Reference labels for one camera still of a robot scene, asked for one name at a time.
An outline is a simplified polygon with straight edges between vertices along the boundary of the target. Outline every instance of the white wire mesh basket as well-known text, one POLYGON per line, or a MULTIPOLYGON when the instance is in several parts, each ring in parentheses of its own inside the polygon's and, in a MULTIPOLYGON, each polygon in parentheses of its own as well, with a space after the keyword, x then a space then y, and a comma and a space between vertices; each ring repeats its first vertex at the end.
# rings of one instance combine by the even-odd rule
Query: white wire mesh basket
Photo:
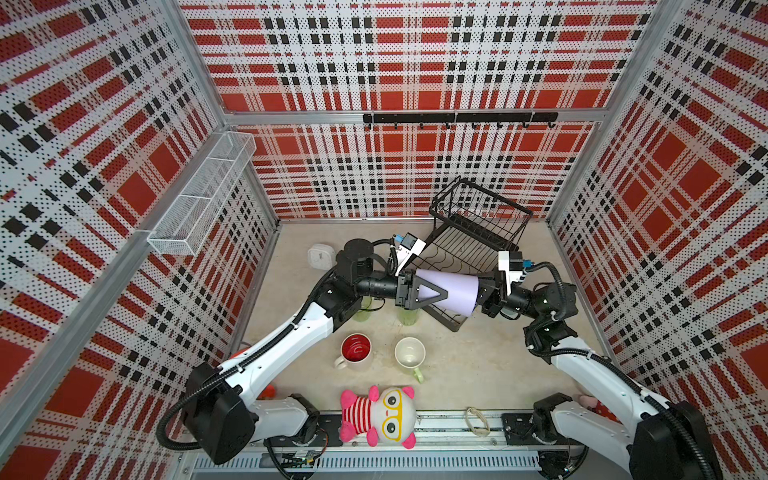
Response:
POLYGON ((150 245, 162 255, 197 255, 254 151, 253 135, 223 134, 157 223, 150 245))

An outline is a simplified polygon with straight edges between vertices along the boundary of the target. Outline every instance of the green mug handle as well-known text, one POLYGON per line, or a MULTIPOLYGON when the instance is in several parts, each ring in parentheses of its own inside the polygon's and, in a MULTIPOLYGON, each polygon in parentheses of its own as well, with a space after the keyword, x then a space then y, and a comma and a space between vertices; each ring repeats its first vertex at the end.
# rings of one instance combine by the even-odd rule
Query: green mug handle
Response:
POLYGON ((419 381, 419 383, 424 383, 424 375, 422 375, 422 371, 419 370, 419 367, 413 369, 413 376, 416 378, 416 380, 419 381))

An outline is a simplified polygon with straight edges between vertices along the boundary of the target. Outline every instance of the red mug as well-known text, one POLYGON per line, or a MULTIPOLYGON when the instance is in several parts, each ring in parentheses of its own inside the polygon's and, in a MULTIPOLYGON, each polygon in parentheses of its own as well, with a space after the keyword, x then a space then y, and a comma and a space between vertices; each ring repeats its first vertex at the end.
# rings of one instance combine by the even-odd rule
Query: red mug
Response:
POLYGON ((352 370, 363 370, 370 366, 373 355, 371 354, 371 339, 362 333, 353 333, 341 342, 339 349, 341 356, 336 359, 333 366, 337 369, 349 367, 352 370))

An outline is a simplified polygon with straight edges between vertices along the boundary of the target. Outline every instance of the red plaid wall panel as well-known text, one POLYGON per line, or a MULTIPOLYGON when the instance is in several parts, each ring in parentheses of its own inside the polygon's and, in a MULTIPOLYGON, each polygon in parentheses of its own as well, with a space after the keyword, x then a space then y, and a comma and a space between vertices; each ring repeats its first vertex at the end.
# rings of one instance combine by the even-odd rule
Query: red plaid wall panel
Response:
POLYGON ((256 138, 253 164, 277 215, 429 215, 457 176, 546 217, 591 123, 287 125, 241 127, 256 138))
POLYGON ((181 0, 232 111, 606 105, 655 0, 181 0))
POLYGON ((156 443, 157 420, 193 366, 226 357, 269 233, 239 180, 200 254, 150 255, 0 479, 164 478, 177 454, 156 443))
POLYGON ((159 8, 0 7, 0 395, 211 130, 159 8))
POLYGON ((768 465, 768 4, 687 2, 556 227, 623 369, 768 465))

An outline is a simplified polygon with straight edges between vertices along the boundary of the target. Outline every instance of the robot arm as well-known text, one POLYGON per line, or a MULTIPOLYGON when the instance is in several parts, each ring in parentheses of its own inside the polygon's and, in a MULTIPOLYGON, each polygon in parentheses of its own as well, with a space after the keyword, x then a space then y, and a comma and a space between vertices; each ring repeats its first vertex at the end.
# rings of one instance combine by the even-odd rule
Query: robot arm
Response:
MULTIPOLYGON (((425 244, 410 233, 393 240, 349 241, 336 256, 336 266, 315 285, 299 311, 256 345, 223 362, 218 369, 204 363, 187 380, 187 394, 159 421, 161 445, 174 450, 202 448, 219 464, 234 457, 252 440, 275 435, 312 438, 308 421, 313 407, 300 397, 268 409, 257 396, 274 377, 315 343, 325 339, 360 308, 362 296, 395 300, 415 310, 446 300, 448 290, 404 270, 425 244), (387 263, 373 253, 376 244, 393 248, 387 263), (374 260, 386 271, 375 271, 374 260), (419 288, 435 292, 419 297, 419 288), (167 437, 169 421, 178 413, 197 442, 167 437)), ((549 263, 533 265, 520 252, 499 252, 498 268, 476 275, 476 303, 495 317, 511 309, 534 321, 524 328, 528 350, 567 373, 600 399, 619 419, 612 422, 590 412, 561 393, 534 404, 535 438, 554 442, 557 435, 573 438, 610 458, 634 478, 722 478, 703 416, 686 402, 675 406, 661 395, 629 379, 610 360, 598 356, 565 319, 577 313, 575 286, 563 283, 549 263), (554 282, 528 290, 526 273, 547 267, 554 282), (665 465, 659 468, 659 459, 665 465)))

